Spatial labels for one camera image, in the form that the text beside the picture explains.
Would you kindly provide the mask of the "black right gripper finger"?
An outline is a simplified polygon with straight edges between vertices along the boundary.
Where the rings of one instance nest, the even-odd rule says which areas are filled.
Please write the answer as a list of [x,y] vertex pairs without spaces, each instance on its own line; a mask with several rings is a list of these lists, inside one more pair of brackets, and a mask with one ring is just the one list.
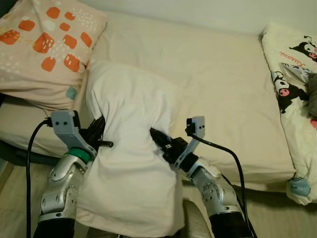
[[171,147],[171,137],[162,131],[154,128],[150,128],[150,136],[152,141],[156,143],[161,149],[170,149]]

